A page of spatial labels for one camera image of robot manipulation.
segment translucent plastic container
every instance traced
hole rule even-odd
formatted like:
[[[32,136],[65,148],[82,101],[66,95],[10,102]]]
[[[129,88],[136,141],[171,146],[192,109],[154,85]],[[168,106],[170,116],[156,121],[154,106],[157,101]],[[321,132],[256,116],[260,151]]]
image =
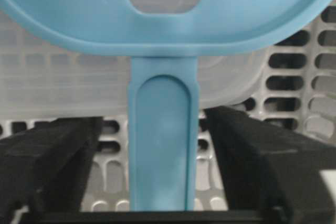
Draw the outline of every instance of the translucent plastic container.
[[[266,56],[200,57],[200,106],[244,101],[258,88]],[[0,117],[56,118],[127,113],[130,58],[52,46],[0,13]]]

